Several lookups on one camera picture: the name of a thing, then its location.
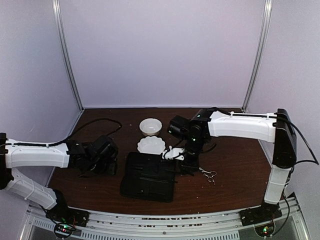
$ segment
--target wooden table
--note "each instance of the wooden table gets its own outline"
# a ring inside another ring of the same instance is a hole
[[[216,185],[201,173],[194,177],[177,175],[173,201],[170,203],[127,198],[120,195],[126,156],[137,151],[143,138],[139,123],[145,118],[157,118],[163,128],[160,137],[166,146],[178,140],[166,132],[175,115],[192,118],[195,108],[121,108],[87,109],[77,126],[96,118],[108,117],[122,122],[123,128],[112,135],[119,147],[116,176],[77,177],[77,169],[54,171],[49,186],[63,192],[71,207],[120,214],[173,215],[235,210],[260,205],[267,187],[270,165],[257,140],[218,137],[216,148],[200,155],[205,170],[217,172]],[[73,139],[91,142],[117,128],[112,122],[96,122],[77,133]]]

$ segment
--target scissors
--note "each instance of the scissors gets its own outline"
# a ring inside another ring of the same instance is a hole
[[[206,171],[203,168],[199,167],[199,171],[203,174],[203,176],[207,177],[209,183],[213,183],[216,185],[214,177],[217,175],[216,171]]]

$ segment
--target black cable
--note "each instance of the black cable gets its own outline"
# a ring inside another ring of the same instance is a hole
[[[44,211],[45,216],[46,216],[48,219],[50,219],[51,222],[54,223],[53,233],[54,233],[54,235],[55,235],[57,238],[61,239],[61,237],[60,237],[59,235],[57,235],[57,229],[60,230],[60,227],[65,227],[65,226],[68,227],[67,230],[69,231],[69,233],[68,233],[66,236],[63,236],[63,239],[69,238],[69,237],[73,234],[73,232],[74,232],[75,230],[77,230],[74,226],[72,226],[72,225],[69,224],[69,223],[56,222],[55,220],[53,220],[53,219],[48,215],[47,210],[46,210],[43,206],[41,206],[41,205],[39,205],[39,206],[40,206],[40,207],[42,208],[42,210]]]
[[[285,200],[286,205],[288,206],[288,214],[287,214],[283,224],[281,225],[281,227],[275,233],[273,233],[272,236],[274,236],[274,235],[276,235],[276,234],[278,234],[280,232],[280,230],[285,226],[285,224],[288,221],[288,218],[290,216],[290,205],[288,203],[288,200],[287,200],[286,195],[285,195],[284,192],[282,193],[282,196],[283,196],[283,199]]]
[[[291,121],[289,121],[288,119],[285,119],[283,117],[278,117],[278,116],[267,116],[267,115],[258,115],[258,114],[238,114],[238,113],[234,113],[234,114],[231,114],[230,112],[227,112],[225,110],[222,110],[218,107],[212,107],[212,108],[209,108],[210,110],[212,111],[218,111],[222,114],[226,114],[228,116],[237,116],[237,117],[256,117],[256,118],[270,118],[270,119],[277,119],[277,120],[280,120],[282,122],[285,122],[289,125],[291,125],[298,133],[299,135],[301,136],[302,140],[304,141],[306,147],[308,148],[309,152],[311,153],[312,157],[314,160],[301,160],[301,161],[297,161],[295,164],[300,164],[300,163],[314,163],[314,164],[317,164],[319,165],[319,162],[318,162],[318,159],[316,157],[316,155],[314,154],[313,150],[311,149],[307,139],[305,138],[305,136],[302,134],[302,132],[299,130],[299,128],[294,125]]]
[[[60,144],[63,144],[65,143],[67,140],[69,140],[71,137],[73,137],[75,134],[77,134],[80,130],[82,130],[83,128],[85,128],[86,126],[90,125],[90,124],[93,124],[95,122],[99,122],[99,121],[109,121],[109,122],[113,122],[113,123],[116,123],[116,124],[119,124],[119,127],[116,128],[115,130],[107,133],[106,135],[109,136],[111,134],[114,134],[115,132],[119,131],[121,128],[122,128],[122,123],[117,121],[117,120],[113,120],[111,118],[108,118],[108,117],[101,117],[101,118],[97,118],[97,119],[94,119],[92,121],[89,121],[85,124],[83,124],[82,126],[80,126],[77,130],[75,130],[72,134],[70,134],[69,136],[67,136],[65,139],[61,140],[61,141],[58,141],[58,142],[54,142],[54,143],[50,143],[50,144],[45,144],[45,143],[28,143],[28,142],[17,142],[17,143],[14,143],[13,145],[15,146],[29,146],[29,147],[54,147],[54,146],[57,146],[57,145],[60,145]]]
[[[214,142],[209,149],[207,149],[207,150],[205,150],[205,151],[202,151],[201,153],[202,153],[202,154],[209,153],[210,151],[212,151],[213,149],[215,149],[216,146],[217,146],[217,144]]]

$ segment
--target black plastic object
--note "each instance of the black plastic object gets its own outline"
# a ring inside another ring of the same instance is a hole
[[[277,118],[290,121],[285,109],[279,108]],[[281,119],[276,120],[272,164],[279,168],[293,168],[297,162],[297,136],[293,127]]]
[[[89,212],[74,208],[69,208],[62,192],[53,190],[56,196],[56,205],[46,212],[46,217],[53,219],[59,223],[66,223],[80,227],[86,227]]]
[[[256,225],[273,219],[280,218],[282,212],[279,208],[279,204],[262,204],[262,206],[247,208],[239,212],[241,217],[242,226]]]
[[[130,152],[126,159],[120,194],[135,199],[172,202],[175,175],[175,160],[165,160],[155,154]]]

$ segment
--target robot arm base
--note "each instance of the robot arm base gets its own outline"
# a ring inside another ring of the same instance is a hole
[[[58,190],[53,191],[56,195],[56,205],[52,209],[46,211],[46,217],[58,223],[86,227],[89,219],[89,212],[69,208],[62,192]]]
[[[268,204],[263,202],[261,206],[247,208],[239,212],[242,226],[256,225],[263,222],[280,218],[282,212],[278,204]]]

